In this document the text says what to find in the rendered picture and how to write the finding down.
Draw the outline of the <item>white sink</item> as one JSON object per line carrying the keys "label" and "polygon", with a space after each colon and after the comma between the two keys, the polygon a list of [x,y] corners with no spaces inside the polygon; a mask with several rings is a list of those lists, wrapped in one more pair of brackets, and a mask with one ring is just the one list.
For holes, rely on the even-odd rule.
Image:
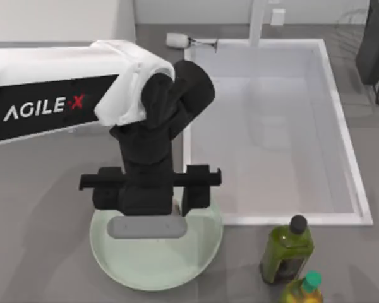
{"label": "white sink", "polygon": [[226,225],[373,225],[323,39],[203,40],[184,56],[216,97],[184,131],[183,162],[221,169]]}

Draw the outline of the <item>green bottle with black cap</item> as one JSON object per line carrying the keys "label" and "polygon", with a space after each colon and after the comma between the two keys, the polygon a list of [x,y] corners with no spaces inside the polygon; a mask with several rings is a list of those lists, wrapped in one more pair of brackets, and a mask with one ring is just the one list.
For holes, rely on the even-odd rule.
{"label": "green bottle with black cap", "polygon": [[274,227],[260,261],[267,284],[287,283],[298,278],[315,248],[307,219],[294,215],[287,225]]}

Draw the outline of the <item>yellow bottle with green cap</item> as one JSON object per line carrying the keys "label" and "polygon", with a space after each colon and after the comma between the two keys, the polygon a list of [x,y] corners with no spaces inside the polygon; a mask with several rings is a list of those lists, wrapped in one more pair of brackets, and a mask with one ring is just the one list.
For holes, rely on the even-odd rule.
{"label": "yellow bottle with green cap", "polygon": [[319,289],[322,275],[317,271],[308,271],[303,278],[289,282],[278,303],[324,303]]}

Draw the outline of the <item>tall white tap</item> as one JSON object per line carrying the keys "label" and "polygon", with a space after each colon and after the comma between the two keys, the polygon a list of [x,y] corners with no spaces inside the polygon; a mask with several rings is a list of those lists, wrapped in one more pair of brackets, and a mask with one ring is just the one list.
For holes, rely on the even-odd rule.
{"label": "tall white tap", "polygon": [[257,47],[260,41],[265,5],[265,0],[253,0],[252,2],[248,37],[251,47]]}

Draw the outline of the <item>dark grey rack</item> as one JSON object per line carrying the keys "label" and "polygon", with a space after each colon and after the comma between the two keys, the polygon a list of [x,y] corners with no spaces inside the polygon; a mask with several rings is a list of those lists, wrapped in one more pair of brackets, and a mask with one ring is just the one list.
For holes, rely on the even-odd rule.
{"label": "dark grey rack", "polygon": [[379,106],[379,0],[370,0],[355,63],[362,84],[372,87]]}

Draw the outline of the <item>small white wall socket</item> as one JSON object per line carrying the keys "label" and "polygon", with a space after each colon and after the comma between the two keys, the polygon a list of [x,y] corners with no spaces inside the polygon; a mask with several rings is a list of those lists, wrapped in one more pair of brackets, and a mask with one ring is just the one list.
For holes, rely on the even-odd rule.
{"label": "small white wall socket", "polygon": [[274,8],[272,10],[270,25],[283,26],[285,23],[286,10],[283,8]]}

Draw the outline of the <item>pale green glass plate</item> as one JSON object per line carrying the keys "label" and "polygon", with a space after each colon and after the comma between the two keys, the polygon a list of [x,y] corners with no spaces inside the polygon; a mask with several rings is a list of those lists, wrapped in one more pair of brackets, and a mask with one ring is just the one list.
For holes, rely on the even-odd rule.
{"label": "pale green glass plate", "polygon": [[93,213],[89,239],[101,270],[134,290],[161,291],[184,285],[201,275],[215,259],[224,224],[217,203],[192,210],[187,233],[178,239],[113,239],[108,221],[116,211]]}

